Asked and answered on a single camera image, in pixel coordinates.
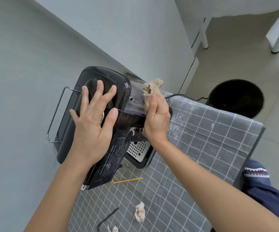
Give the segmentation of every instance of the blue pants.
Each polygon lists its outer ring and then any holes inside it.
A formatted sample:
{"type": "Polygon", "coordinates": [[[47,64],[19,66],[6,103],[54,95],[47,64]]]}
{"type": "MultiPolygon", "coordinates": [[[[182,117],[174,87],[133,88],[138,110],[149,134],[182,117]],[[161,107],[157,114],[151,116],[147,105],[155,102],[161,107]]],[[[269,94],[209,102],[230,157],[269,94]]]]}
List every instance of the blue pants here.
{"type": "Polygon", "coordinates": [[[279,217],[279,191],[262,183],[246,183],[242,192],[279,217]]]}

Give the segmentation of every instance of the metal handle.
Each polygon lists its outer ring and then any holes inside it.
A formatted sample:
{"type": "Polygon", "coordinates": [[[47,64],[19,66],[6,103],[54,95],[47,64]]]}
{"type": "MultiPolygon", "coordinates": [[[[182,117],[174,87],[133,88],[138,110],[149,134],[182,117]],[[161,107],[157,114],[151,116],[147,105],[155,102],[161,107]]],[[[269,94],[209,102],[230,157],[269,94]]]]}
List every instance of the metal handle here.
{"type": "Polygon", "coordinates": [[[58,107],[59,107],[59,105],[60,105],[60,102],[61,102],[61,99],[62,99],[62,96],[63,96],[63,93],[64,93],[65,89],[70,89],[70,90],[72,90],[72,91],[76,91],[76,92],[81,93],[80,91],[75,90],[75,89],[72,89],[72,88],[70,88],[70,87],[68,87],[68,86],[65,86],[65,87],[63,88],[62,93],[61,93],[60,98],[59,98],[59,101],[58,101],[58,104],[57,104],[57,107],[56,107],[56,109],[55,109],[55,112],[54,112],[54,114],[53,114],[53,117],[52,117],[52,119],[51,119],[51,122],[50,122],[50,125],[49,125],[49,128],[48,128],[48,131],[47,131],[47,139],[48,139],[48,141],[51,142],[51,143],[62,143],[62,142],[51,141],[51,140],[49,139],[49,131],[50,131],[50,128],[51,128],[53,119],[54,119],[55,116],[56,116],[56,113],[57,113],[57,110],[58,110],[58,107]]]}

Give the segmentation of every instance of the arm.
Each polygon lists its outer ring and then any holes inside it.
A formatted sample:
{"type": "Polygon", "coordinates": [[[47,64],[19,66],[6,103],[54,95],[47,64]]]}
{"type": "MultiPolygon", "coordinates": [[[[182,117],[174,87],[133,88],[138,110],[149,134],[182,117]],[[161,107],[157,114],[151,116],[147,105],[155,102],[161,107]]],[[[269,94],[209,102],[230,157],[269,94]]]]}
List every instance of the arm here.
{"type": "Polygon", "coordinates": [[[145,121],[145,135],[215,230],[279,231],[277,216],[198,165],[167,140],[168,110],[163,96],[152,96],[145,121]]]}
{"type": "Polygon", "coordinates": [[[80,117],[70,110],[76,125],[71,150],[24,232],[67,231],[76,196],[89,169],[107,152],[118,116],[118,110],[113,108],[101,128],[105,107],[116,94],[115,86],[102,96],[103,89],[103,82],[98,81],[97,91],[89,104],[88,89],[83,86],[80,117]]]}

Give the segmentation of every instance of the gray tablecloth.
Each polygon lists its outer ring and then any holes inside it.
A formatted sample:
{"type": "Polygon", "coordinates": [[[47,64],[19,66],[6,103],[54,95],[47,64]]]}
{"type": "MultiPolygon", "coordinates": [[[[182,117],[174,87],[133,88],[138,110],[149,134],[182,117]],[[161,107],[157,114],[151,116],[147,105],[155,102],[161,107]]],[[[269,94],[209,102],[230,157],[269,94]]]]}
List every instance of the gray tablecloth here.
{"type": "MultiPolygon", "coordinates": [[[[246,117],[174,97],[168,139],[183,153],[211,173],[233,184],[262,124],[246,117]]],[[[123,231],[191,231],[211,229],[198,205],[175,178],[165,161],[156,153],[149,167],[137,169],[127,160],[130,170],[119,169],[115,180],[143,177],[143,180],[107,183],[81,191],[73,208],[69,231],[96,231],[96,225],[119,207],[101,227],[117,226],[123,231]],[[138,223],[135,206],[144,202],[146,219],[138,223]]]]}

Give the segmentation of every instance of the floor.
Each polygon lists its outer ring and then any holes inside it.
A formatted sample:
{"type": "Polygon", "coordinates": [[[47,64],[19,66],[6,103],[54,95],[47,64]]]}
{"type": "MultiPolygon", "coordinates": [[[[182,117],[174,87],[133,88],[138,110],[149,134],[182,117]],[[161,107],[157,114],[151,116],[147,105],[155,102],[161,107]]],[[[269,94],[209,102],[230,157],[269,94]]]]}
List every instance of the floor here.
{"type": "Polygon", "coordinates": [[[266,38],[278,16],[279,11],[212,19],[206,31],[209,48],[200,46],[196,52],[199,67],[186,95],[207,97],[216,85],[235,78],[259,86],[265,104],[255,120],[266,131],[252,157],[266,166],[279,189],[279,53],[270,52],[266,38]]]}

